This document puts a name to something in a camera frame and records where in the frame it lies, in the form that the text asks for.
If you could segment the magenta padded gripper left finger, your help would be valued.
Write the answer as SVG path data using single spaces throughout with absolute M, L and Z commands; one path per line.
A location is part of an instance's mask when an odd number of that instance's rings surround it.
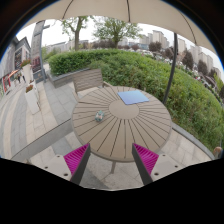
M 43 169 L 79 185 L 90 157 L 90 144 L 87 143 L 65 156 L 55 155 Z

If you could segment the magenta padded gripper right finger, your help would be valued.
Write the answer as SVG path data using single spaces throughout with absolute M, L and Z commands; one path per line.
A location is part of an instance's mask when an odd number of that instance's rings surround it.
M 135 143 L 132 144 L 132 154 L 144 185 L 182 169 L 182 166 L 167 154 L 157 154 Z

